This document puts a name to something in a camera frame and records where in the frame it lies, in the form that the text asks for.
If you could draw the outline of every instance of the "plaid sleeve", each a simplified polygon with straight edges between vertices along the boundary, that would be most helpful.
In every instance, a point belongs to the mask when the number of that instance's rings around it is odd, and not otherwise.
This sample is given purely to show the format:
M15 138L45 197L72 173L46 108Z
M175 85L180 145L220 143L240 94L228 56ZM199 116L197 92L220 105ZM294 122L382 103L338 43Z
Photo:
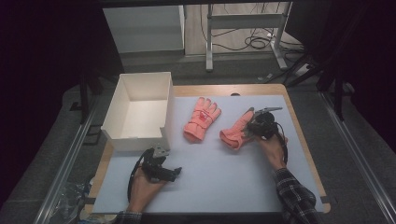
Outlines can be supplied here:
M275 171L274 179L277 195L285 208L283 219L286 223L321 223L315 210L315 195L288 169Z
M115 224L139 224L142 218L141 213L119 212Z

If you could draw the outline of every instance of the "dark background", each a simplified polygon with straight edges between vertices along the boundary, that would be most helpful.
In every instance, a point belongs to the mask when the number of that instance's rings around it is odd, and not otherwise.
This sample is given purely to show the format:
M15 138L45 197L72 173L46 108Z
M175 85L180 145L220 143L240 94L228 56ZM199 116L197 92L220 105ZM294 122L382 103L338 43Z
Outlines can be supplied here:
M1 5L1 204L40 149L66 90L123 72L98 3Z
M285 31L297 38L318 63L340 43L358 7L367 10L337 58L344 76L355 89L353 104L375 130L396 150L396 4L394 1L297 1ZM334 65L328 70L336 72Z

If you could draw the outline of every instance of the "pink glove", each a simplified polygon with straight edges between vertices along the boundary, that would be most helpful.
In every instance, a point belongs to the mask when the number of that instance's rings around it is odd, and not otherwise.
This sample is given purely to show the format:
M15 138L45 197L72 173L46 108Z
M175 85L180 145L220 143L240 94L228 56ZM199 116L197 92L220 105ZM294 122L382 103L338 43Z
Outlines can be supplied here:
M248 130L248 123L253 120L254 107L251 107L231 129L221 130L219 135L221 141L228 147L238 150L244 143L253 139L253 133Z
M204 140L206 129L220 114L221 110L216 103L211 104L210 99L200 97L191 120L184 126L184 136L192 143Z

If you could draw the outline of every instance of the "open cardboard box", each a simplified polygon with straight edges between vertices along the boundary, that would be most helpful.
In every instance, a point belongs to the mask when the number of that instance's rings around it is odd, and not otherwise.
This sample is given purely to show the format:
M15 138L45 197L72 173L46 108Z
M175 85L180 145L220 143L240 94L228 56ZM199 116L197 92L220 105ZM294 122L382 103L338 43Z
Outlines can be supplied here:
M171 73L121 74L102 131L116 150L169 150L173 103Z

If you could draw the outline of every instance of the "floor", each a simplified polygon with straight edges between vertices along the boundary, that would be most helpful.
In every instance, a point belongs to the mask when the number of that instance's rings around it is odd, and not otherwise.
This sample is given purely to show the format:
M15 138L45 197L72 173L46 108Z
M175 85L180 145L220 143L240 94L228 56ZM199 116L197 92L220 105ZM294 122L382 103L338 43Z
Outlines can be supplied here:
M251 4L216 4L213 5L213 15L231 15L231 14L271 14L282 13L286 3L251 3ZM186 6L186 27L185 43L186 55L205 54L206 37L207 37L207 11L208 5ZM257 28L241 30L212 30L213 52L215 53L236 53L236 52L263 52L271 50L268 45L271 39L271 33L276 34L277 29ZM250 37L260 39L256 42L250 42ZM296 45L300 42L292 36L284 33L282 40L291 43L283 43L285 48L302 49L302 46Z

